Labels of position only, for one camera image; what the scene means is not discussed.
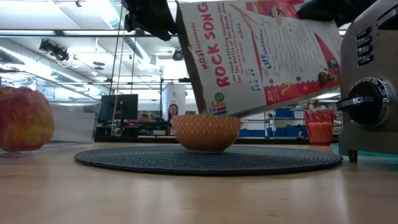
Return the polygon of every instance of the wooden table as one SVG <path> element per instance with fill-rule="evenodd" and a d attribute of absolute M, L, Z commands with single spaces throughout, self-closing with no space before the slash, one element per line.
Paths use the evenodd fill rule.
<path fill-rule="evenodd" d="M 0 159 L 1 224 L 396 223 L 398 161 L 264 177 L 135 174 L 77 164 L 94 144 Z M 329 147 L 299 147 L 331 151 Z"/>

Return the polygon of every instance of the orange bowl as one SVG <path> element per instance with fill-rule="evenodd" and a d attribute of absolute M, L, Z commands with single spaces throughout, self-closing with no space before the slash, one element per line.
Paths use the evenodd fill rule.
<path fill-rule="evenodd" d="M 234 116 L 174 116 L 173 132 L 190 152 L 222 153 L 239 136 L 241 121 Z"/>

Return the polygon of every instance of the computer monitor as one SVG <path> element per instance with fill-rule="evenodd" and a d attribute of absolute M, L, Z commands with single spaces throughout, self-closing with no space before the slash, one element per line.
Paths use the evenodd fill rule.
<path fill-rule="evenodd" d="M 113 119 L 116 95 L 101 97 L 101 109 L 99 111 L 99 121 L 107 122 Z M 138 114 L 138 94 L 118 95 L 116 112 L 114 119 L 137 119 Z"/>

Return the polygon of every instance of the black woven placemat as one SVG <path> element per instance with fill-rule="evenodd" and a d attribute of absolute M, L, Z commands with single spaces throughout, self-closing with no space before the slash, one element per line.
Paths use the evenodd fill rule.
<path fill-rule="evenodd" d="M 339 155 L 303 149 L 232 146 L 222 154 L 196 154 L 182 146 L 96 149 L 76 161 L 107 169 L 174 175 L 272 175 L 329 169 Z"/>

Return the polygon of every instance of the white cylinder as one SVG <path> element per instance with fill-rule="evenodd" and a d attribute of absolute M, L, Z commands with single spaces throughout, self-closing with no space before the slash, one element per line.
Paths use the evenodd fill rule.
<path fill-rule="evenodd" d="M 178 115 L 185 114 L 185 85 L 170 84 L 163 91 L 163 119 L 169 119 L 170 105 L 177 105 Z"/>

